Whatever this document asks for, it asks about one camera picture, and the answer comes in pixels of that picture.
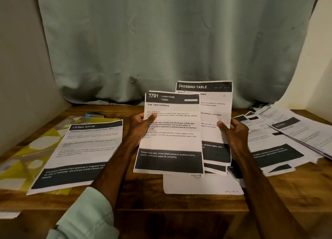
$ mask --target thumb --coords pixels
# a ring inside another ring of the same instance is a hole
[[[146,120],[144,120],[144,122],[147,123],[147,125],[149,126],[157,117],[156,113],[152,113],[151,116],[149,118],[147,118]]]
[[[227,133],[227,131],[229,131],[229,128],[222,121],[218,121],[217,125],[220,131],[224,132],[225,134]]]

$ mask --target yellow geometric paper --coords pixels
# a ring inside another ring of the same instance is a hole
[[[0,165],[0,189],[28,191],[71,124],[105,123],[119,119],[70,116]],[[68,195],[71,188],[47,192]]]

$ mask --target sleeve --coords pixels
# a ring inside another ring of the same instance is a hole
[[[47,239],[115,239],[114,216],[109,201],[98,190],[87,187],[51,229]]]

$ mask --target wooden tabletop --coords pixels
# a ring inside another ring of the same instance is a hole
[[[144,111],[143,106],[72,106],[48,124],[37,130],[24,141],[0,157],[0,163],[24,146],[51,129],[67,116],[84,116],[86,112],[97,111],[108,118],[124,120],[123,134],[128,131],[128,118]],[[232,116],[245,114],[247,109],[233,109]],[[330,124],[305,110],[295,113]],[[167,195],[163,190],[162,175],[133,173],[137,151],[131,159],[125,175],[116,208],[118,210],[148,211],[223,211],[247,212],[243,195]],[[332,213],[332,162],[322,158],[317,164],[307,163],[296,171],[268,177],[281,199],[291,212],[329,212]],[[68,209],[86,186],[75,187],[69,195],[35,194],[26,196],[21,191],[0,190],[0,210],[25,209]]]

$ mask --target light blue curtain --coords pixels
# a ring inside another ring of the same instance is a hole
[[[56,84],[73,103],[142,100],[178,80],[234,82],[233,107],[289,85],[315,0],[39,0]]]

